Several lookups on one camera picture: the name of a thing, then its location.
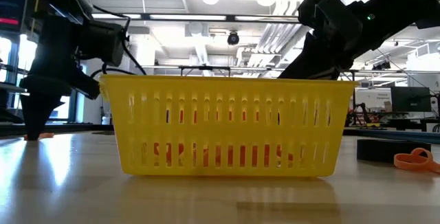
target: ceiling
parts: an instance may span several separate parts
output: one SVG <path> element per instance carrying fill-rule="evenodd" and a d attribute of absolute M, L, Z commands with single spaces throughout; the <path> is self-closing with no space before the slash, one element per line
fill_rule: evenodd
<path fill-rule="evenodd" d="M 219 0 L 214 5 L 209 5 L 203 0 L 90 0 L 93 4 L 106 10 L 120 13 L 184 13 L 184 14 L 274 14 L 276 4 L 264 6 L 264 2 L 271 0 Z M 134 21 L 131 26 L 149 27 L 151 34 L 160 44 L 160 49 L 156 51 L 156 60 L 162 65 L 171 65 L 175 62 L 184 63 L 190 60 L 191 56 L 196 56 L 195 46 L 185 38 L 185 25 L 187 22 L 143 22 Z M 205 44 L 207 54 L 210 56 L 225 56 L 224 63 L 230 63 L 229 57 L 236 58 L 237 50 L 240 47 L 255 47 L 262 36 L 267 32 L 266 24 L 258 23 L 207 23 L 209 27 L 208 36 L 211 41 Z M 239 46 L 230 46 L 226 39 L 229 31 L 238 31 L 241 37 Z M 427 41 L 440 41 L 440 27 L 427 30 L 418 30 L 416 27 L 408 27 L 394 37 L 385 42 L 379 50 L 367 52 L 359 57 L 353 66 L 354 69 L 370 69 L 376 61 L 384 59 L 382 54 L 390 55 L 398 67 L 405 67 L 409 53 L 414 51 L 416 46 L 425 44 Z"/>

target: duct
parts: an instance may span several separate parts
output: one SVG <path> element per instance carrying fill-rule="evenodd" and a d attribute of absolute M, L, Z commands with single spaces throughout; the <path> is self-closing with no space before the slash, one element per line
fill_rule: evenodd
<path fill-rule="evenodd" d="M 277 1 L 272 15 L 278 15 L 281 12 L 284 14 L 285 10 L 281 10 L 281 1 Z M 266 43 L 266 41 L 270 37 L 270 34 L 273 33 L 274 26 L 275 26 L 275 24 L 267 24 L 266 25 L 266 28 L 264 29 L 263 35 L 261 36 L 261 39 L 258 42 L 258 45 L 256 45 L 256 47 L 255 47 L 255 50 L 258 53 L 263 53 L 262 46 Z"/>
<path fill-rule="evenodd" d="M 287 13 L 287 10 L 289 9 L 289 2 L 288 1 L 281 1 L 280 3 L 280 10 L 278 11 L 278 13 L 276 15 L 289 15 Z M 272 24 L 272 32 L 270 33 L 269 38 L 264 41 L 264 43 L 261 45 L 261 50 L 259 50 L 258 52 L 263 52 L 263 53 L 270 53 L 269 51 L 269 46 L 273 44 L 276 35 L 280 33 L 281 29 L 284 28 L 285 24 Z"/>
<path fill-rule="evenodd" d="M 286 36 L 284 49 L 282 46 L 278 46 L 275 51 L 280 52 L 281 57 L 284 58 L 286 54 L 293 49 L 298 42 L 301 41 L 305 37 L 305 35 L 311 30 L 310 27 L 304 26 L 304 25 L 293 25 L 294 27 L 294 33 L 291 34 L 291 36 Z"/>
<path fill-rule="evenodd" d="M 209 65 L 208 61 L 208 53 L 206 51 L 205 44 L 201 40 L 203 32 L 203 24 L 200 22 L 191 22 L 188 26 L 191 35 L 195 39 L 195 52 L 197 53 L 197 57 L 199 58 L 199 62 L 201 65 Z M 212 76 L 212 72 L 208 70 L 203 71 L 203 76 Z"/>
<path fill-rule="evenodd" d="M 245 51 L 244 47 L 238 48 L 236 51 L 236 66 L 240 67 L 241 61 L 243 61 L 243 52 Z"/>
<path fill-rule="evenodd" d="M 285 15 L 292 15 L 294 14 L 297 10 L 298 7 L 300 5 L 299 1 L 290 1 L 290 5 L 285 13 Z M 267 47 L 264 48 L 264 51 L 266 53 L 276 53 L 276 48 L 277 47 L 283 47 L 284 46 L 284 42 L 286 40 L 286 37 L 288 37 L 288 34 L 291 32 L 291 30 L 293 29 L 293 25 L 290 24 L 279 24 L 278 25 L 278 30 L 275 33 L 275 36 L 271 37 L 271 41 L 269 42 L 269 45 Z"/>

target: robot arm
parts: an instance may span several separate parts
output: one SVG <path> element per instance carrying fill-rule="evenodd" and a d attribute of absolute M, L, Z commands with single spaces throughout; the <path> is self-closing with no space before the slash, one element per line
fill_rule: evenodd
<path fill-rule="evenodd" d="M 87 0 L 47 0 L 61 16 L 46 15 L 29 74 L 20 82 L 23 117 L 30 140 L 38 139 L 52 111 L 72 88 L 86 97 L 99 96 L 99 84 L 83 73 L 80 60 L 100 58 L 119 66 L 127 50 L 125 27 L 94 21 Z"/>
<path fill-rule="evenodd" d="M 439 0 L 304 0 L 299 21 L 313 28 L 304 49 L 279 78 L 336 80 L 341 70 L 392 35 L 416 23 L 440 26 Z"/>

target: desk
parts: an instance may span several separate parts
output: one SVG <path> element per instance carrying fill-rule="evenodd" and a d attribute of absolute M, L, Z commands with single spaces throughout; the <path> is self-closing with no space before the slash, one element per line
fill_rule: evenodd
<path fill-rule="evenodd" d="M 440 177 L 357 162 L 355 141 L 332 177 L 274 180 L 124 175 L 111 135 L 4 139 L 0 223 L 438 223 Z"/>

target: basket slot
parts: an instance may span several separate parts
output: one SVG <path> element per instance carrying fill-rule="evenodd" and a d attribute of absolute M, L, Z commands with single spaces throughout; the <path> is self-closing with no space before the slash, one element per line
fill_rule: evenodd
<path fill-rule="evenodd" d="M 308 99 L 302 99 L 302 125 L 307 126 L 307 118 L 308 118 Z"/>
<path fill-rule="evenodd" d="M 240 167 L 245 167 L 246 165 L 246 146 L 240 146 Z"/>
<path fill-rule="evenodd" d="M 258 159 L 258 146 L 253 145 L 252 146 L 252 167 L 255 168 L 257 165 L 257 159 Z"/>
<path fill-rule="evenodd" d="M 278 125 L 284 126 L 285 125 L 285 103 L 284 100 L 279 100 L 278 103 Z"/>
<path fill-rule="evenodd" d="M 272 100 L 272 107 L 271 107 L 271 125 L 278 126 L 279 125 L 279 100 L 274 98 Z"/>
<path fill-rule="evenodd" d="M 235 114 L 235 99 L 229 99 L 229 121 L 234 121 L 234 114 Z"/>
<path fill-rule="evenodd" d="M 216 166 L 216 146 L 214 145 L 208 145 L 208 167 L 215 167 Z"/>
<path fill-rule="evenodd" d="M 210 100 L 209 98 L 205 98 L 205 101 L 203 102 L 203 120 L 205 122 L 209 121 L 209 114 L 210 114 Z"/>
<path fill-rule="evenodd" d="M 327 114 L 326 114 L 326 120 L 327 120 L 327 127 L 330 127 L 331 125 L 331 101 L 327 101 Z"/>
<path fill-rule="evenodd" d="M 269 167 L 275 168 L 277 159 L 276 159 L 276 149 L 277 145 L 274 142 L 271 142 L 269 145 Z"/>
<path fill-rule="evenodd" d="M 191 113 L 192 113 L 192 124 L 196 124 L 197 123 L 197 99 L 193 98 L 191 100 Z"/>
<path fill-rule="evenodd" d="M 265 163 L 265 161 L 266 161 L 266 145 L 264 145 L 264 144 L 260 144 L 259 146 L 258 146 L 258 157 L 257 157 L 257 168 L 264 168 L 264 167 L 267 167 L 269 164 L 267 163 Z"/>
<path fill-rule="evenodd" d="M 215 146 L 215 167 L 219 168 L 221 166 L 221 145 L 217 144 Z"/>
<path fill-rule="evenodd" d="M 318 118 L 319 118 L 319 100 L 315 99 L 315 111 L 313 112 L 314 119 L 313 119 L 313 125 L 318 126 Z"/>
<path fill-rule="evenodd" d="M 248 100 L 242 99 L 241 101 L 241 119 L 246 122 L 248 120 Z"/>
<path fill-rule="evenodd" d="M 200 168 L 203 167 L 204 164 L 204 146 L 201 142 L 197 142 L 195 146 L 195 160 L 196 160 L 196 167 Z"/>
<path fill-rule="evenodd" d="M 217 121 L 223 121 L 223 100 L 217 98 Z"/>
<path fill-rule="evenodd" d="M 187 138 L 184 142 L 184 162 L 183 165 L 185 168 L 191 168 L 194 167 L 194 155 L 193 155 L 193 143 L 189 142 L 189 139 Z"/>
<path fill-rule="evenodd" d="M 167 165 L 166 162 L 166 154 L 167 154 L 167 145 L 166 143 L 160 142 L 158 146 L 158 152 L 159 152 L 159 164 L 158 166 L 160 168 L 164 168 Z"/>
<path fill-rule="evenodd" d="M 258 98 L 255 98 L 254 104 L 252 105 L 252 117 L 255 123 L 259 122 L 259 118 L 260 118 L 259 110 L 260 110 L 260 100 Z"/>
<path fill-rule="evenodd" d="M 265 125 L 270 126 L 271 120 L 272 120 L 272 100 L 268 99 L 266 100 L 266 118 L 265 118 Z"/>
<path fill-rule="evenodd" d="M 238 168 L 238 167 L 240 167 L 240 157 L 241 157 L 240 145 L 238 145 L 238 144 L 234 145 L 234 152 L 233 152 L 233 154 L 234 155 L 233 155 L 232 158 L 234 158 L 234 159 L 232 160 L 232 167 Z"/>
<path fill-rule="evenodd" d="M 221 159 L 220 159 L 220 168 L 225 169 L 229 166 L 229 146 L 223 145 L 221 146 Z"/>
<path fill-rule="evenodd" d="M 253 153 L 253 146 L 246 146 L 245 147 L 245 166 L 247 168 L 253 167 L 252 165 L 252 153 Z"/>

